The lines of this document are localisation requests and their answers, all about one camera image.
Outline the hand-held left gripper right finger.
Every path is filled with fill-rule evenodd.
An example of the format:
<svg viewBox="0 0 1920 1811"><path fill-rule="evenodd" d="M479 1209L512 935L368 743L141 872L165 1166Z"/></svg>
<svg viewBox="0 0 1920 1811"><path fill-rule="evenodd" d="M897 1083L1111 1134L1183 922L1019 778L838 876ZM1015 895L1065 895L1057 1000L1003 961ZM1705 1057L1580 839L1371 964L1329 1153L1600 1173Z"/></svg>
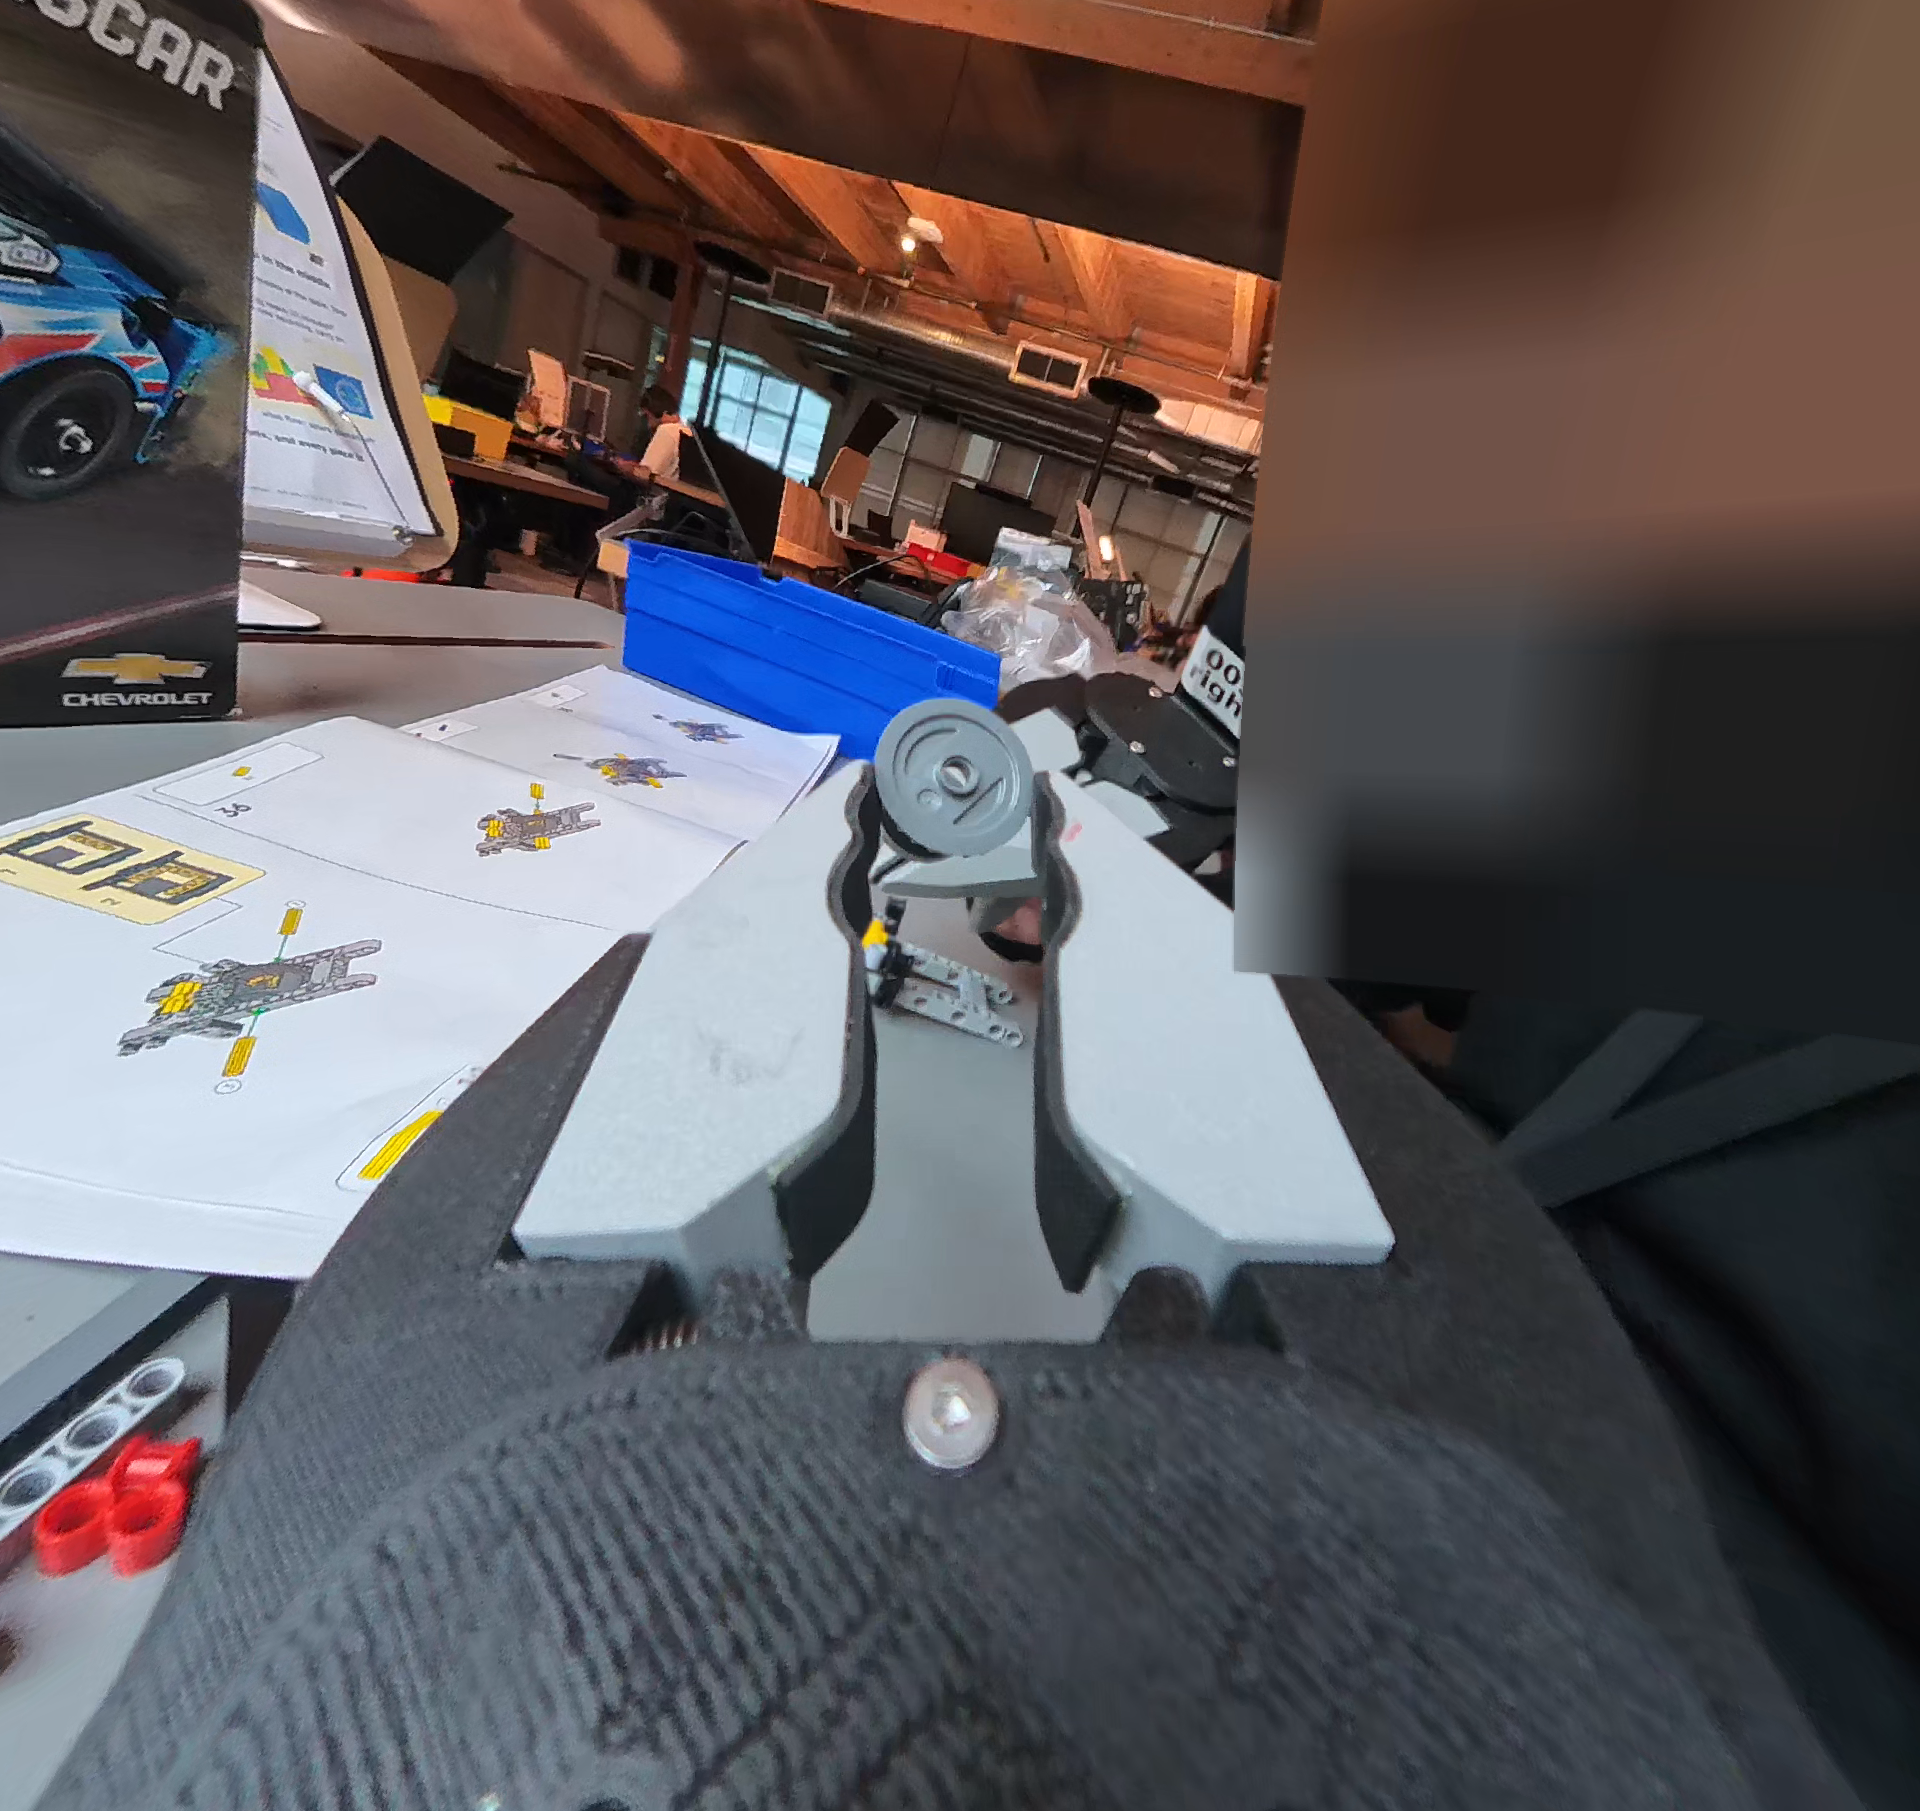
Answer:
<svg viewBox="0 0 1920 1811"><path fill-rule="evenodd" d="M1397 1238L1233 911L1089 790L1037 775L1036 1209L1072 1296L1143 1271L1378 1269Z"/></svg>

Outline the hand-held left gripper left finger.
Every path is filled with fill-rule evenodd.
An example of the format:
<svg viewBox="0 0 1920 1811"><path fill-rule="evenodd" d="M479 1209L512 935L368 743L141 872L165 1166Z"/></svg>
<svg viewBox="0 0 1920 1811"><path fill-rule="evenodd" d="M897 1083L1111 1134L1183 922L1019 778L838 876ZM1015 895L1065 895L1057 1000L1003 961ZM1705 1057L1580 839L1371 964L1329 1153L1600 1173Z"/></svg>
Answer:
<svg viewBox="0 0 1920 1811"><path fill-rule="evenodd" d="M545 1259L811 1278L874 1186L870 765L659 919L515 1219Z"/></svg>

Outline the grey round lego differential piece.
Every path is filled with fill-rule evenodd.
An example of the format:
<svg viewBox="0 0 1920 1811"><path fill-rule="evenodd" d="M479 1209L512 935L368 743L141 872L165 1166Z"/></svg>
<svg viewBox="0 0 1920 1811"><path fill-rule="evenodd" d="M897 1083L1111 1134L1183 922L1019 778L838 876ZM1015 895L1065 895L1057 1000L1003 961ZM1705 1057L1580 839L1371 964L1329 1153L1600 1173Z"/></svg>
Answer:
<svg viewBox="0 0 1920 1811"><path fill-rule="evenodd" d="M1036 770L1015 730L956 697L925 699L881 731L873 756L883 839L873 882L904 897L1027 897Z"/></svg>

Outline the grey lego chassis assembly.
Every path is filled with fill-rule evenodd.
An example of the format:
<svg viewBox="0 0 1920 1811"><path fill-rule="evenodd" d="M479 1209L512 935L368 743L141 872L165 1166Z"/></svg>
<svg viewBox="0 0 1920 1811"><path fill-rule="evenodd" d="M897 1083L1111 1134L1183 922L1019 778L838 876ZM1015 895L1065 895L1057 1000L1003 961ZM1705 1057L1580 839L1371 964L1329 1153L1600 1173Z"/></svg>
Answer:
<svg viewBox="0 0 1920 1811"><path fill-rule="evenodd" d="M904 939L906 899L888 900L862 935L868 994L878 1010L917 1015L1003 1050L1023 1050L1019 1000L1008 983Z"/></svg>

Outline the lego instruction booklet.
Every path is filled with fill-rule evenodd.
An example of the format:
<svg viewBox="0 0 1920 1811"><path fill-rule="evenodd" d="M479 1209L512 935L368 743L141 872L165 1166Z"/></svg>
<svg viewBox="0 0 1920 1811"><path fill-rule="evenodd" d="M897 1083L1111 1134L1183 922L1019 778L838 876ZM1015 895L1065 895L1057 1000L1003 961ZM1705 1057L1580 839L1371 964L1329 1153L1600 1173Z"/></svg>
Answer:
<svg viewBox="0 0 1920 1811"><path fill-rule="evenodd" d="M627 672L323 720L3 833L3 1247L303 1278L842 755Z"/></svg>

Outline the grey lego beam with holes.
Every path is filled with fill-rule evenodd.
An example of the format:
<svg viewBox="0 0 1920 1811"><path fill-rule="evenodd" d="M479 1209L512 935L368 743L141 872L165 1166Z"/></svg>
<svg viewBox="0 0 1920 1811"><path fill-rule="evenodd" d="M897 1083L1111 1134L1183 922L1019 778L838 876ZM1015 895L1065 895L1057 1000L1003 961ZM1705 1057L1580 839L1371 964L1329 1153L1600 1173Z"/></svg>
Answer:
<svg viewBox="0 0 1920 1811"><path fill-rule="evenodd" d="M32 1542L35 1514L89 1472L98 1471L130 1440L163 1427L178 1415L186 1364L159 1356L134 1367L104 1396L72 1416L34 1451L3 1474L3 1556L11 1560Z"/></svg>

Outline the red lego connector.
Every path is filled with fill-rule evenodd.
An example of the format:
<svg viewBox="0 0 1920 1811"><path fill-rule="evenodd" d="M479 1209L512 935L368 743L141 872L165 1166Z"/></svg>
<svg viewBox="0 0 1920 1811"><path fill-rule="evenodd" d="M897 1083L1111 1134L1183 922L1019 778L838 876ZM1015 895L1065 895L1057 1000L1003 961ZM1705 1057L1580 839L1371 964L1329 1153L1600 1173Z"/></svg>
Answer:
<svg viewBox="0 0 1920 1811"><path fill-rule="evenodd" d="M51 1580L72 1577L106 1560L133 1580L171 1558L179 1548L205 1441L125 1440L102 1472L61 1487L32 1525L35 1568Z"/></svg>

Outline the black lego set box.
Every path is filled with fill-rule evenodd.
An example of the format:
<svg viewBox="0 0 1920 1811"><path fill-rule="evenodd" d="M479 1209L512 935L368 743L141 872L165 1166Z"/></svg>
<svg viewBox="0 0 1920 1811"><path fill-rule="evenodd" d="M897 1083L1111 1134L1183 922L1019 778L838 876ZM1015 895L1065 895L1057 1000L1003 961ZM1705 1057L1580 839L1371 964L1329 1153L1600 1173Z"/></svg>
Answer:
<svg viewBox="0 0 1920 1811"><path fill-rule="evenodd" d="M259 26L3 0L3 720L236 702Z"/></svg>

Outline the clear plastic bag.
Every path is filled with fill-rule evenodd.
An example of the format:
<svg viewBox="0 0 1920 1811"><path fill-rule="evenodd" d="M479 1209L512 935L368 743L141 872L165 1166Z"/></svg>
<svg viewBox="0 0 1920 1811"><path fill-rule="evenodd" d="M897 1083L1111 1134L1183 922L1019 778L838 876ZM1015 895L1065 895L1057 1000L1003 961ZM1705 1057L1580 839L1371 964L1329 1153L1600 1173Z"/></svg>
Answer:
<svg viewBox="0 0 1920 1811"><path fill-rule="evenodd" d="M1080 592L1077 547L1003 530L994 566L947 592L936 626L992 654L999 695L1113 672L1113 634Z"/></svg>

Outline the black floor lamp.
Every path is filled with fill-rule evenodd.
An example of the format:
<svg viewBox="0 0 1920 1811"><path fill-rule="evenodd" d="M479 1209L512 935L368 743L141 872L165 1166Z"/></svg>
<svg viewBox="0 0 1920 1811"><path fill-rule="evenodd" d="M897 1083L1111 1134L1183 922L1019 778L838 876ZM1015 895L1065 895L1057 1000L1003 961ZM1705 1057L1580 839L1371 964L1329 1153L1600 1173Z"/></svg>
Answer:
<svg viewBox="0 0 1920 1811"><path fill-rule="evenodd" d="M1098 532L1093 528L1093 503L1098 493L1098 483L1107 476L1122 425L1129 418L1152 418L1160 411L1160 401L1152 389L1118 376L1093 377L1087 383L1087 396L1098 407L1105 407L1107 418L1098 440L1098 450L1093 456L1093 468L1081 481L1081 489L1075 500L1073 538L1081 551L1087 551L1089 542L1098 541Z"/></svg>

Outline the blue plastic bin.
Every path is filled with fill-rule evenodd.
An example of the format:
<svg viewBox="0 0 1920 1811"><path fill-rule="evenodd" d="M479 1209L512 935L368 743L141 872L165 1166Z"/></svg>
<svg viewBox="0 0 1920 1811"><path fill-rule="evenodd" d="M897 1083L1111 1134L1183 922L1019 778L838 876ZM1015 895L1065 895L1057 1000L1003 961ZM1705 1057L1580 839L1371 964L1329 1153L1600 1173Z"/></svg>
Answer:
<svg viewBox="0 0 1920 1811"><path fill-rule="evenodd" d="M873 760L902 711L962 699L988 711L1000 658L754 566L627 541L628 672L793 735L835 736Z"/></svg>

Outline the person's dark clothing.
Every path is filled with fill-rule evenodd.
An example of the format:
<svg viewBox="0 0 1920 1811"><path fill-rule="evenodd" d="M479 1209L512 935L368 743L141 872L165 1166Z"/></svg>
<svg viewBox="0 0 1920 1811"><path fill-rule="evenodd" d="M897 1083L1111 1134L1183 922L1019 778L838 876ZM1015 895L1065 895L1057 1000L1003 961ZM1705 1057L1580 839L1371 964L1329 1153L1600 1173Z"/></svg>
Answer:
<svg viewBox="0 0 1920 1811"><path fill-rule="evenodd" d="M1338 991L1482 1129L1598 1278L1811 1727L1867 1806L1917 1806L1917 1046Z"/></svg>

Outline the white printed sheet on stand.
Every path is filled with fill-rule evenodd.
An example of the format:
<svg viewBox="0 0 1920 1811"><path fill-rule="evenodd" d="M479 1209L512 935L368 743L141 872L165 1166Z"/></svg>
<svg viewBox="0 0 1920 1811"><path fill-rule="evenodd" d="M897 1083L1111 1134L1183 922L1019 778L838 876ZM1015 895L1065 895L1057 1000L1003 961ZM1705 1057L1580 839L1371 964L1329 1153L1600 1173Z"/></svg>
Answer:
<svg viewBox="0 0 1920 1811"><path fill-rule="evenodd" d="M432 574L459 521L385 258L257 55L244 548Z"/></svg>

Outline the grey parts tray black rim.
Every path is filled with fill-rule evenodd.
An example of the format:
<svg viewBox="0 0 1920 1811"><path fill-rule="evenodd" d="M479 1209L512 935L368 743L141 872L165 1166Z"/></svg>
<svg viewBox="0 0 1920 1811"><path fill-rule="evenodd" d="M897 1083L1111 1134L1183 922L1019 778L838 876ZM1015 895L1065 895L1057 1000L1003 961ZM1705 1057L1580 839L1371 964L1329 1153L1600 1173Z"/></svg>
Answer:
<svg viewBox="0 0 1920 1811"><path fill-rule="evenodd" d="M145 1437L205 1441L201 1479L229 1427L230 1311L226 1277L97 1269L5 1256L5 1471L51 1440L134 1367L186 1364L178 1415ZM178 1552L133 1580L106 1560L51 1580L32 1542L5 1560L5 1800L32 1805L64 1753L106 1701L165 1591Z"/></svg>

